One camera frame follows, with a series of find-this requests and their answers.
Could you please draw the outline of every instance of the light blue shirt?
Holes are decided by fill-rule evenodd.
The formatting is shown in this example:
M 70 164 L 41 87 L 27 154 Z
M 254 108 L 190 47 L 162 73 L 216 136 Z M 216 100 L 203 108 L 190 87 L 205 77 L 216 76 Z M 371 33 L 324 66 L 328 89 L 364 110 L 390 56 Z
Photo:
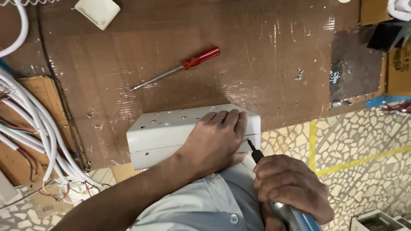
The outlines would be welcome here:
M 137 217 L 131 231 L 263 231 L 254 166 L 249 154 L 163 197 Z

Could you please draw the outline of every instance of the white socket box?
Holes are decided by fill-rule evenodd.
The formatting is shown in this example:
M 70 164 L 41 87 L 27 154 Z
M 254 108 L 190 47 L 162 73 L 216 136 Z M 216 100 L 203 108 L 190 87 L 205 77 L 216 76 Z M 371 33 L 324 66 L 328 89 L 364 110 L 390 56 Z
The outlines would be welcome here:
M 127 131 L 134 169 L 150 168 L 175 153 L 184 144 L 197 121 L 207 113 L 233 109 L 248 113 L 244 141 L 237 152 L 251 151 L 250 146 L 245 142 L 247 138 L 257 149 L 260 149 L 260 116 L 234 104 L 145 113 Z

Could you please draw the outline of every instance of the green wire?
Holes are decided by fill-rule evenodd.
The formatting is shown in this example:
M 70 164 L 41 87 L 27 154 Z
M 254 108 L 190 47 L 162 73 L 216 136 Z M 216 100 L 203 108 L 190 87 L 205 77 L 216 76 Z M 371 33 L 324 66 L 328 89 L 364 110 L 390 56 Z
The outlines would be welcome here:
M 8 127 L 8 126 L 6 126 L 6 125 L 3 125 L 3 124 L 1 124 L 1 123 L 0 123 L 0 126 L 5 127 L 5 128 L 7 128 L 7 129 L 10 129 L 10 130 L 14 130 L 14 131 L 18 131 L 18 132 L 24 132 L 24 133 L 27 133 L 27 134 L 32 134 L 32 135 L 34 135 L 33 132 L 29 132 L 29 131 L 26 131 L 26 130 L 23 130 L 23 129 L 15 129 L 15 128 L 12 128 L 12 127 Z

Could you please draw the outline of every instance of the red screwdriver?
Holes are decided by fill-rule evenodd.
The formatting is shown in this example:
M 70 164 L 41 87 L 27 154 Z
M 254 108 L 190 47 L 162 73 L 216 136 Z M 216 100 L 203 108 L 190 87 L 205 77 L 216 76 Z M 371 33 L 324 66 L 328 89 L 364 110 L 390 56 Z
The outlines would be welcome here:
M 183 68 L 184 68 L 184 70 L 188 70 L 188 69 L 190 69 L 191 67 L 197 66 L 198 64 L 200 64 L 200 63 L 202 63 L 202 62 L 204 62 L 204 61 L 206 61 L 206 60 L 209 60 L 209 59 L 211 59 L 211 58 L 213 58 L 213 57 L 215 57 L 215 56 L 218 56 L 218 55 L 220 55 L 220 48 L 218 48 L 217 46 L 216 46 L 216 47 L 213 47 L 213 48 L 211 48 L 210 50 L 204 51 L 203 53 L 201 53 L 201 54 L 199 54 L 199 55 L 196 55 L 196 56 L 194 56 L 194 57 L 191 57 L 190 59 L 187 59 L 187 60 L 183 61 L 183 62 L 181 63 L 181 66 L 179 66 L 179 67 L 176 67 L 176 68 L 172 69 L 171 71 L 168 71 L 168 72 L 166 72 L 166 73 L 164 73 L 164 74 L 161 74 L 161 75 L 155 77 L 154 79 L 152 79 L 152 80 L 150 80 L 150 81 L 147 81 L 147 82 L 145 82 L 145 83 L 142 83 L 142 84 L 140 84 L 140 85 L 138 85 L 138 86 L 136 86 L 136 87 L 134 87 L 134 88 L 131 88 L 130 91 L 133 91 L 133 90 L 135 90 L 135 89 L 139 89 L 139 88 L 141 88 L 142 86 L 145 86 L 145 85 L 147 85 L 147 84 L 149 84 L 149 83 L 151 83 L 151 82 L 154 82 L 154 81 L 156 81 L 156 80 L 158 80 L 158 79 L 161 79 L 161 78 L 163 78 L 164 76 L 167 76 L 167 75 L 169 75 L 169 74 L 171 74 L 171 73 L 173 73 L 173 72 L 176 72 L 176 71 L 178 71 L 178 70 L 180 70 L 180 69 L 183 69 Z

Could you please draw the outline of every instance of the fingernail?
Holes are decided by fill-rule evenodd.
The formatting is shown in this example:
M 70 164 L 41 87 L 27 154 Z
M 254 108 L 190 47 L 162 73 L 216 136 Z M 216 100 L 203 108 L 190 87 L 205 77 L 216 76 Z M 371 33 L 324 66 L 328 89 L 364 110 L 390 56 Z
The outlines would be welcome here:
M 279 191 L 277 189 L 272 189 L 270 191 L 270 199 L 276 198 L 279 194 Z

